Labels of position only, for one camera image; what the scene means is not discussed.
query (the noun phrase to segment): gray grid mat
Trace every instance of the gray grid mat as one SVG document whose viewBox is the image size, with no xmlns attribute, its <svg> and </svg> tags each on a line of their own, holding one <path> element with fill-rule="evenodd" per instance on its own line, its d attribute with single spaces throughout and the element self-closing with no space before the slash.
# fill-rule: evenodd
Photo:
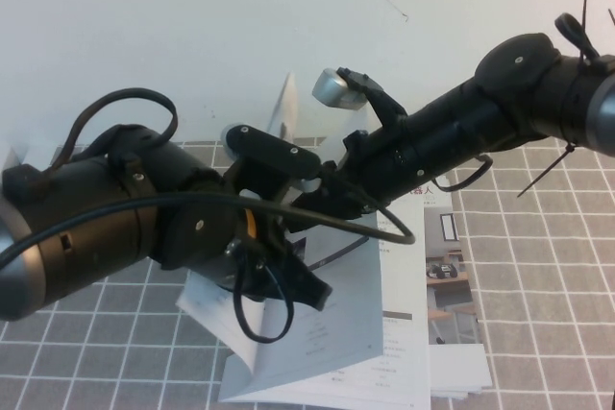
<svg viewBox="0 0 615 410">
<path fill-rule="evenodd" d="M 215 143 L 184 148 L 219 171 L 231 163 Z M 550 140 L 495 155 L 494 170 L 455 196 L 494 387 L 433 399 L 435 410 L 610 409 L 615 159 L 574 153 L 514 199 L 561 151 Z M 144 261 L 0 324 L 0 409 L 314 409 L 218 403 L 229 350 L 175 306 L 184 281 Z"/>
<path fill-rule="evenodd" d="M 615 389 L 615 159 L 554 139 L 494 155 L 454 196 L 493 389 L 433 409 L 607 410 Z M 453 179 L 475 168 L 464 165 Z"/>
</svg>

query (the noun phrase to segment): black wire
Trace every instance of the black wire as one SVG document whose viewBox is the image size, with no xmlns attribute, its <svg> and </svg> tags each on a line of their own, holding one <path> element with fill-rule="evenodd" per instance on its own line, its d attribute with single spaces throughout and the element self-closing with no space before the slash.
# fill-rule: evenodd
<svg viewBox="0 0 615 410">
<path fill-rule="evenodd" d="M 171 122 L 168 127 L 160 136 L 154 138 L 148 147 L 155 147 L 161 144 L 166 143 L 175 131 L 178 128 L 178 116 L 177 110 L 175 109 L 175 105 L 171 100 L 169 100 L 166 96 L 157 91 L 150 90 L 148 88 L 125 88 L 123 90 L 117 90 L 108 95 L 103 96 L 99 100 L 95 101 L 91 105 L 89 105 L 84 111 L 79 114 L 77 120 L 73 124 L 70 132 L 68 133 L 68 137 L 64 142 L 63 147 L 61 148 L 60 154 L 56 157 L 56 159 L 51 164 L 45 173 L 50 175 L 51 173 L 57 171 L 60 167 L 65 165 L 70 160 L 70 156 L 73 154 L 75 150 L 75 144 L 77 144 L 77 139 L 81 134 L 81 131 L 86 126 L 86 123 L 94 116 L 98 111 L 100 111 L 105 106 L 110 105 L 111 103 L 115 103 L 116 101 L 127 100 L 129 98 L 138 98 L 141 100 L 153 101 L 154 103 L 158 103 L 163 106 L 165 109 L 168 109 L 172 114 Z"/>
<path fill-rule="evenodd" d="M 368 205 L 372 209 L 379 211 L 382 214 L 382 216 L 384 216 L 386 219 L 388 219 L 388 221 L 393 223 L 395 225 L 395 228 L 399 229 L 404 236 L 411 239 L 411 242 L 408 241 L 408 242 L 395 242 L 395 243 L 398 243 L 398 244 L 406 243 L 406 244 L 411 245 L 414 242 L 416 242 L 416 237 L 414 237 L 414 234 L 412 233 L 412 231 L 402 222 L 402 220 L 400 220 L 393 212 L 389 211 L 388 208 L 386 208 L 383 204 L 381 204 L 376 199 L 374 199 L 372 196 L 370 196 L 365 191 L 363 191 L 362 188 L 352 184 L 349 181 L 344 180 L 343 178 L 339 176 L 336 176 L 334 180 L 343 184 L 346 189 L 348 189 L 353 194 L 355 194 L 357 198 L 363 201 L 366 205 Z M 377 237 L 377 238 L 379 238 L 380 240 L 386 240 L 388 242 L 393 242 L 392 240 L 389 240 L 389 239 L 380 238 L 380 237 Z"/>
<path fill-rule="evenodd" d="M 248 324 L 248 320 L 246 319 L 245 312 L 243 311 L 243 303 L 241 296 L 241 289 L 243 288 L 243 278 L 246 273 L 246 255 L 244 252 L 238 252 L 235 257 L 235 261 L 237 263 L 237 273 L 235 276 L 234 287 L 233 287 L 233 308 L 234 314 L 237 318 L 237 322 L 241 327 L 243 333 L 250 338 L 252 341 L 256 341 L 258 343 L 263 344 L 271 344 L 280 340 L 284 337 L 286 333 L 290 330 L 290 326 L 292 325 L 292 320 L 295 317 L 295 305 L 293 304 L 293 300 L 290 298 L 288 294 L 288 287 L 284 282 L 284 279 L 278 269 L 273 265 L 269 264 L 266 261 L 262 261 L 263 269 L 267 272 L 271 281 L 276 285 L 276 289 L 280 294 L 280 298 L 284 301 L 284 305 L 286 306 L 286 322 L 284 323 L 284 327 L 282 332 L 275 337 L 267 337 L 260 336 L 255 334 L 255 332 L 250 328 Z"/>
<path fill-rule="evenodd" d="M 11 261 L 34 245 L 39 244 L 45 239 L 52 237 L 60 232 L 67 231 L 83 223 L 102 218 L 104 216 L 118 213 L 120 211 L 134 210 L 149 206 L 178 206 L 191 203 L 220 204 L 233 208 L 248 208 L 255 212 L 282 216 L 286 219 L 303 221 L 311 225 L 322 225 L 329 228 L 345 230 L 354 234 L 366 235 L 380 240 L 393 242 L 396 244 L 413 244 L 415 242 L 412 232 L 397 218 L 392 212 L 383 209 L 382 214 L 386 216 L 401 232 L 393 234 L 379 229 L 369 228 L 355 223 L 348 223 L 331 216 L 317 213 L 314 211 L 303 210 L 288 205 L 276 204 L 268 201 L 260 201 L 248 197 L 234 196 L 230 194 L 220 194 L 213 192 L 168 192 L 154 197 L 142 197 L 128 199 L 125 201 L 114 202 L 98 208 L 67 218 L 47 229 L 32 233 L 23 239 L 13 243 L 0 253 L 0 270 L 6 267 Z"/>
</svg>

